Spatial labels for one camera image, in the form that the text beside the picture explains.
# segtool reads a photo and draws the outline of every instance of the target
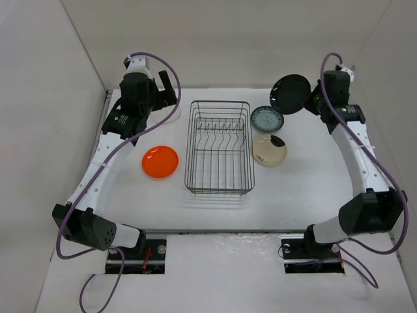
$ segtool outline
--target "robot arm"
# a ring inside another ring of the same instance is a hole
[[[124,140],[139,134],[147,127],[147,119],[152,111],[177,103],[175,91],[166,71],[159,72],[165,90],[159,91],[147,67],[144,56],[133,58],[126,66],[126,74],[120,84],[121,97],[116,101],[104,121],[98,147],[89,167],[76,191],[66,205],[57,204],[52,216],[58,227],[80,195],[85,185],[95,175],[105,159]],[[145,233],[137,228],[117,224],[104,218],[107,196],[118,171],[136,142],[128,143],[118,150],[90,186],[88,193],[78,203],[66,224],[64,237],[101,251],[111,246],[136,249],[141,253],[145,246]]]
[[[349,74],[340,68],[324,73],[324,84],[333,107],[374,155],[362,110],[357,105],[347,104],[350,80]],[[361,233],[390,231],[402,212],[402,205],[389,180],[332,115],[324,101],[320,84],[304,103],[304,107],[320,115],[327,125],[343,155],[353,189],[353,199],[339,210],[338,216],[307,228],[304,233],[307,245],[317,247],[337,243]]]

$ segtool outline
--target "dish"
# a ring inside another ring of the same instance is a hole
[[[271,89],[269,102],[282,114],[294,114],[303,108],[303,103],[311,94],[307,78],[291,74],[278,80]]]
[[[178,163],[178,154],[165,145],[149,149],[142,158],[143,171],[152,178],[170,176],[177,169]]]
[[[252,112],[251,121],[257,130],[271,134],[284,125],[284,116],[271,106],[260,106]]]
[[[287,157],[285,142],[274,135],[260,135],[253,141],[253,156],[256,161],[267,166],[278,166]]]

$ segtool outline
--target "white table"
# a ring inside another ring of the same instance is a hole
[[[387,235],[361,236],[387,249]],[[342,274],[285,274],[278,235],[173,235],[168,237],[164,275],[124,275],[105,312],[123,313],[416,313],[395,255],[376,256],[344,245],[373,272],[374,290],[351,267]],[[65,242],[67,253],[79,245]],[[103,273],[106,256],[93,252],[63,261],[55,254],[37,313],[80,312],[78,297],[91,273]],[[97,312],[115,275],[98,275],[83,302]]]
[[[112,103],[117,95],[115,91]],[[336,215],[351,198],[336,144],[319,118],[307,112],[285,117],[279,136],[287,142],[287,160],[273,170],[256,164],[255,188],[247,196],[228,205],[194,196],[184,186],[184,163],[188,108],[196,99],[246,100],[255,108],[268,103],[268,91],[185,90],[183,121],[164,125],[138,141],[116,179],[107,218],[148,230],[291,231]],[[141,170],[143,153],[155,145],[169,145],[180,157],[177,172],[164,181],[150,180]],[[345,243],[376,276],[380,289],[374,290],[350,267],[346,275],[286,275],[277,255],[278,237],[171,235],[165,274],[124,275],[106,312],[416,312],[395,255],[376,256]],[[361,239],[381,250],[391,246],[386,234]],[[63,241],[65,254],[83,249]],[[54,254],[37,312],[80,312],[81,287],[91,274],[104,272],[105,262],[105,252],[69,261]],[[102,307],[114,281],[115,275],[98,275],[91,281],[84,297],[90,312]]]
[[[110,107],[119,97],[114,90]],[[336,143],[326,125],[306,110],[285,116],[277,135],[287,144],[287,159],[273,169],[255,161],[255,188],[246,196],[231,201],[193,195],[184,185],[193,100],[245,100],[254,109],[268,105],[269,89],[184,90],[180,120],[140,138],[129,155],[109,195],[106,218],[144,230],[301,230],[337,215],[352,198]],[[253,137],[258,134],[253,129]],[[180,158],[177,171],[163,181],[150,179],[141,168],[143,155],[156,145],[174,148]]]

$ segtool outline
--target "metal wire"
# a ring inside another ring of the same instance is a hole
[[[194,194],[246,194],[255,186],[250,106],[193,101],[188,121],[185,185]]]

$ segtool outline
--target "white wall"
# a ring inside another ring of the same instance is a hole
[[[315,81],[329,51],[352,64],[390,0],[62,2],[106,87],[136,51],[167,59],[186,87],[271,87],[295,72]]]
[[[0,306],[33,312],[105,92],[59,0],[0,1]]]
[[[407,191],[410,228],[400,250],[417,303],[417,1],[393,0],[357,62],[352,87],[366,112],[378,157]]]

